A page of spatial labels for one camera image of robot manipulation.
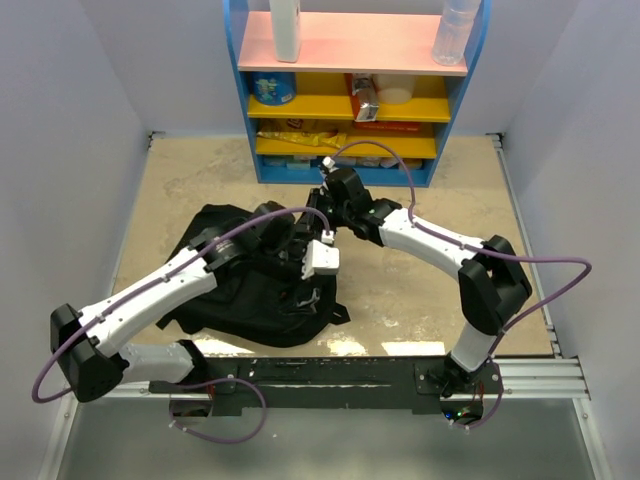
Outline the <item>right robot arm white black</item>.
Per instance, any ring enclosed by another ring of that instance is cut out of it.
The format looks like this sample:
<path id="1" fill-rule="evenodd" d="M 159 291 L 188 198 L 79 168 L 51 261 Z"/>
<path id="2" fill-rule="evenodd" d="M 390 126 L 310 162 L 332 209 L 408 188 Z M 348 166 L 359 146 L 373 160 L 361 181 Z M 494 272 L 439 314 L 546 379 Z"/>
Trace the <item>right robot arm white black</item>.
<path id="1" fill-rule="evenodd" d="M 411 217 L 407 208 L 373 199 L 352 168 L 330 158 L 320 166 L 323 184 L 308 205 L 327 217 L 330 230 L 345 227 L 357 238 L 407 253 L 457 281 L 466 324 L 435 377 L 450 391 L 469 392 L 499 334 L 532 294 L 522 266 L 511 259 L 511 243 L 495 235 L 487 241 L 451 232 Z"/>

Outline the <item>black backpack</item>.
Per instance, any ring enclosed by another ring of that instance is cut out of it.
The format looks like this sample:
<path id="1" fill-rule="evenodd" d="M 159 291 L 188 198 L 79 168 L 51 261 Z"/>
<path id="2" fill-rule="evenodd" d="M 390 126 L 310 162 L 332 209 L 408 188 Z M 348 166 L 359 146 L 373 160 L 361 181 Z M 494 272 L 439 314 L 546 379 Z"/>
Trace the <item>black backpack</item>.
<path id="1" fill-rule="evenodd" d="M 324 224 L 313 214 L 278 216 L 260 223 L 205 256 L 217 286 L 163 315 L 156 325 L 177 322 L 186 334 L 203 329 L 231 334 L 270 347 L 303 345 L 329 325 L 350 320 L 338 303 L 333 276 L 282 279 L 267 265 L 264 248 L 275 247 L 291 230 L 310 232 L 315 239 Z"/>

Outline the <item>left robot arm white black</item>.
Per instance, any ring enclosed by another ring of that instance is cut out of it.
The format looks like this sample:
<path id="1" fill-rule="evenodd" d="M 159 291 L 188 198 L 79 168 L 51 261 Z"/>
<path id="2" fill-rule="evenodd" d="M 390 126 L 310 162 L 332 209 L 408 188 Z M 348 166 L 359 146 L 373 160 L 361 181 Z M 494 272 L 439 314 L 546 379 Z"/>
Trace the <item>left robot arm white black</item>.
<path id="1" fill-rule="evenodd" d="M 146 326 L 184 303 L 215 290 L 220 269 L 235 262 L 233 240 L 255 243 L 265 228 L 296 214 L 294 208 L 275 207 L 242 220 L 203 229 L 166 264 L 120 293 L 75 310 L 64 304 L 50 316 L 51 365 L 58 365 L 68 392 L 83 403 L 99 399 L 138 373 L 156 374 L 185 392 L 200 390 L 207 368 L 182 344 L 151 348 L 139 355 L 131 339 Z M 134 364 L 140 357 L 141 366 Z"/>

